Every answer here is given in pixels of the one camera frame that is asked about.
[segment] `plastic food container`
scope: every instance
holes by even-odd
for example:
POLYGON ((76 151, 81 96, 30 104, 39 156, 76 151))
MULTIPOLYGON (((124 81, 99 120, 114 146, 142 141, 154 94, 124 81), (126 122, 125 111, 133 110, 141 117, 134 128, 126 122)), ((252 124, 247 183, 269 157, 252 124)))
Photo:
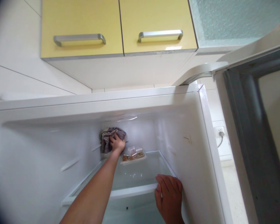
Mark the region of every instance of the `plastic food container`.
POLYGON ((143 149, 139 146, 132 146, 123 151, 120 164, 128 165, 144 159, 146 159, 146 154, 143 149))

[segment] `cabinet handle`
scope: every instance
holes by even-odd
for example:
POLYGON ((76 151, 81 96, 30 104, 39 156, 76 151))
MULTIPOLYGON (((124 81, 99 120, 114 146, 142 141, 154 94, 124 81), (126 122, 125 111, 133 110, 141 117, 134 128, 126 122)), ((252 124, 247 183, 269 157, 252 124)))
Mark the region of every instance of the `cabinet handle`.
POLYGON ((102 34, 81 34, 81 35, 64 35, 54 36, 54 42, 57 46, 62 47, 63 41, 79 41, 79 40, 102 40, 106 44, 106 39, 102 34))
POLYGON ((181 40, 183 37, 182 30, 162 30, 162 31, 151 31, 151 32, 141 32, 139 33, 139 43, 141 43, 142 38, 146 37, 160 37, 160 36, 177 36, 181 40))

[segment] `open refrigerator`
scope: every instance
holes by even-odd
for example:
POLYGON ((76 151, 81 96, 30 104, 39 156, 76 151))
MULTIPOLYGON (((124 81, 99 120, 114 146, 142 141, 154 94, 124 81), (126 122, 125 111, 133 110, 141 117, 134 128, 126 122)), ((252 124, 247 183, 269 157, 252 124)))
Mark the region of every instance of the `open refrigerator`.
POLYGON ((157 174, 183 184, 185 223, 233 223, 201 77, 216 80, 249 223, 280 223, 280 152, 259 79, 280 72, 280 25, 174 86, 0 102, 0 215, 58 223, 100 168, 99 133, 119 127, 142 162, 117 165, 103 223, 164 223, 157 174))

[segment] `human hand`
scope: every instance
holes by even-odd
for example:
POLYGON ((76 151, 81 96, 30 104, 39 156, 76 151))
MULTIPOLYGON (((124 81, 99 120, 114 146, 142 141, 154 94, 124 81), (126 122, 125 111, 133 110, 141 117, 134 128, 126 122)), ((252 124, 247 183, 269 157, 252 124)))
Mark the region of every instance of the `human hand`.
POLYGON ((176 177, 160 174, 156 180, 156 206, 165 223, 184 223, 181 216, 182 183, 176 177))
POLYGON ((112 146, 112 151, 120 155, 121 152, 124 150, 125 140, 121 140, 116 133, 114 134, 114 137, 115 139, 112 136, 110 136, 110 144, 112 146))

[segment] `cleaning cloth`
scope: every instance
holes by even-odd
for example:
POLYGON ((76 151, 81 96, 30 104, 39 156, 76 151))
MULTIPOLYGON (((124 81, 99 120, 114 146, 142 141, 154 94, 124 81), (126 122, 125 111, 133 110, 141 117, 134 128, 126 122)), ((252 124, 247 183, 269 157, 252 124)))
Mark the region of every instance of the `cleaning cloth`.
POLYGON ((114 137, 114 134, 117 134, 118 137, 123 140, 126 136, 126 132, 120 128, 106 128, 101 131, 100 133, 100 142, 101 142, 101 147, 100 147, 100 152, 101 154, 108 154, 109 152, 112 151, 112 146, 110 144, 110 136, 114 137))

